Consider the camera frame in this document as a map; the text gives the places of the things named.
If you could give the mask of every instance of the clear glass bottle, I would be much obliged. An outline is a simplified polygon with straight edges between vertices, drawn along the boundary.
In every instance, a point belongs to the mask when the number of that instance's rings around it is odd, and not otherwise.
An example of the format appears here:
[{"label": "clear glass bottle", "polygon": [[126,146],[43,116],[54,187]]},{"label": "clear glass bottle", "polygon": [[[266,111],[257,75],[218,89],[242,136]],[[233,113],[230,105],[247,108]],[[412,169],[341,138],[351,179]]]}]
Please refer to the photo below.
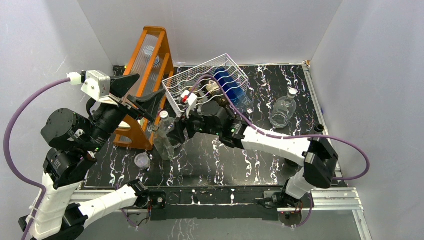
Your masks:
[{"label": "clear glass bottle", "polygon": [[294,99],[296,94],[298,94],[298,91],[295,88],[290,88],[287,96],[280,97],[275,102],[271,116],[269,117],[269,121],[274,127],[282,129],[289,124],[297,107]]},{"label": "clear glass bottle", "polygon": [[167,134],[158,125],[153,126],[153,146],[163,161],[172,161],[174,158],[174,148],[172,147]]},{"label": "clear glass bottle", "polygon": [[[160,114],[160,122],[159,122],[159,128],[165,132],[165,134],[169,134],[175,129],[175,118],[170,117],[169,113],[167,111],[161,111]],[[168,137],[169,142],[171,143],[172,147],[174,149],[177,149],[181,146],[181,143],[175,140],[172,137]]]}]

